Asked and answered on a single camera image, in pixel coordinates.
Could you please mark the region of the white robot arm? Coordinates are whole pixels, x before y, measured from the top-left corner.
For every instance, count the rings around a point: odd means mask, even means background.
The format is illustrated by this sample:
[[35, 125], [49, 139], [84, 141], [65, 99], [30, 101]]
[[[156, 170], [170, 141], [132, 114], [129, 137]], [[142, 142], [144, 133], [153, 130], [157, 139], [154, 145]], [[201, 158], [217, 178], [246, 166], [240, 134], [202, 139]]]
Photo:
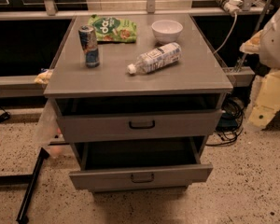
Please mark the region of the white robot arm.
[[280, 8], [262, 30], [241, 45], [240, 51], [258, 54], [259, 61], [270, 68], [252, 98], [248, 116], [250, 124], [264, 129], [280, 111]]

